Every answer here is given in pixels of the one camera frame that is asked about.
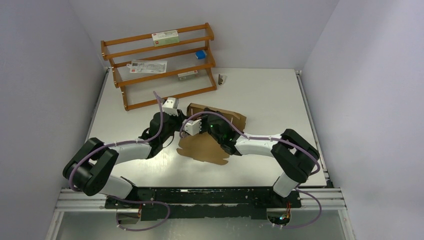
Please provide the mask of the brown cardboard box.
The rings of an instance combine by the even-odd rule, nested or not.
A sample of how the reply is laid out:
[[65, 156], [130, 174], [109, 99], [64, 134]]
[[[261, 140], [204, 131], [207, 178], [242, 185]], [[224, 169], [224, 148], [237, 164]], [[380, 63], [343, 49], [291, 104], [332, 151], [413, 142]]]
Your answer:
[[[190, 103], [186, 113], [190, 117], [205, 109], [221, 112], [239, 131], [244, 131], [247, 117], [235, 111], [210, 107], [198, 103]], [[197, 134], [195, 136], [189, 135], [180, 139], [176, 151], [183, 157], [216, 165], [227, 164], [228, 158], [230, 157], [230, 155], [226, 153], [208, 133]]]

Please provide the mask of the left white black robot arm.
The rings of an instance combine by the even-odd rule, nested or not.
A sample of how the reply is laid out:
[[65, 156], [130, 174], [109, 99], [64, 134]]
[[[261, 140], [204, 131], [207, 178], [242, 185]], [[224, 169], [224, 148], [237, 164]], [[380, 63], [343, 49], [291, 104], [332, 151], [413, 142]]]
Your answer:
[[134, 207], [139, 200], [137, 187], [122, 176], [112, 175], [112, 170], [123, 162], [155, 157], [186, 119], [180, 109], [176, 112], [155, 113], [141, 136], [118, 146], [106, 146], [96, 137], [88, 139], [64, 167], [63, 177], [72, 179], [73, 185], [87, 196], [115, 196], [124, 207]]

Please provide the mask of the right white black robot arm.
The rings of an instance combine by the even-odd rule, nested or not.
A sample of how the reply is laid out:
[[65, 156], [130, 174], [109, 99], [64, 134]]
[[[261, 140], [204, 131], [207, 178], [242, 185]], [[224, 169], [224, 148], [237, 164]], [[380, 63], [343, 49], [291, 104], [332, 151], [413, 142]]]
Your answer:
[[283, 172], [274, 182], [270, 202], [282, 207], [290, 192], [321, 170], [319, 152], [293, 129], [276, 135], [252, 135], [238, 130], [222, 114], [204, 111], [201, 133], [207, 132], [229, 155], [258, 155], [274, 158]]

